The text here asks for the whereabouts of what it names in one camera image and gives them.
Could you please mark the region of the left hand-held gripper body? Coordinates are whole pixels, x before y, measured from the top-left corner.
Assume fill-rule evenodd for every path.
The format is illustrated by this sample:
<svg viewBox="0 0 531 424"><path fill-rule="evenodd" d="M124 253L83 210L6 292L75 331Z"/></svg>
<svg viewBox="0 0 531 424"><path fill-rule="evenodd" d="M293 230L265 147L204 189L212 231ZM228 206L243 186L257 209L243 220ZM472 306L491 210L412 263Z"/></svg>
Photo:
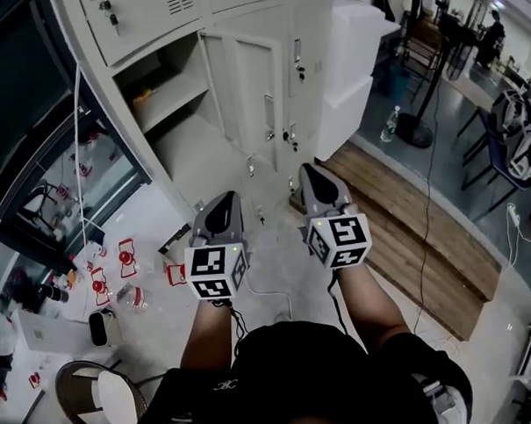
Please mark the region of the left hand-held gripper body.
<svg viewBox="0 0 531 424"><path fill-rule="evenodd" d="M184 250L186 282L200 300L236 297L249 268L240 195L228 190L200 211Z"/></svg>

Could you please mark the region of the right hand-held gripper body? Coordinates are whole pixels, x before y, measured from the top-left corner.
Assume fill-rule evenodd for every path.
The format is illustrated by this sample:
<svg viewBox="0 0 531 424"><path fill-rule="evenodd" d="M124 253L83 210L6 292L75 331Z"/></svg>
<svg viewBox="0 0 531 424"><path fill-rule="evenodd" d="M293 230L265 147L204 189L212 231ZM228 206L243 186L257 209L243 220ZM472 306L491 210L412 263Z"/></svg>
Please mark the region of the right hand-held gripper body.
<svg viewBox="0 0 531 424"><path fill-rule="evenodd" d="M347 185L334 173L306 162L299 169L309 251L325 269L345 269L364 261L372 239L367 216L360 213Z"/></svg>

